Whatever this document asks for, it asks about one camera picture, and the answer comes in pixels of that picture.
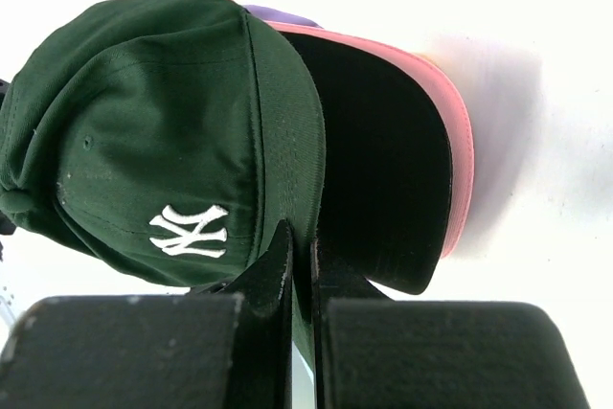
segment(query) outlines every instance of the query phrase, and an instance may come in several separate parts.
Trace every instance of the green baseball cap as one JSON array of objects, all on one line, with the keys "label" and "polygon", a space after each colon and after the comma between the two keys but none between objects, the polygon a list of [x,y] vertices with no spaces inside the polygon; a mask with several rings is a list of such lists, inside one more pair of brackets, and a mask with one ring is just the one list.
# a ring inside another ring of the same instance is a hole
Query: green baseball cap
[{"label": "green baseball cap", "polygon": [[91,7],[15,76],[0,143],[0,212],[152,283],[231,280],[287,220],[311,365],[315,238],[419,293],[458,242],[474,170],[464,102],[428,59],[233,0]]},{"label": "green baseball cap", "polygon": [[0,112],[0,210],[155,284],[241,273],[281,219],[307,252],[322,107],[296,50],[232,0],[111,0],[54,31]]}]

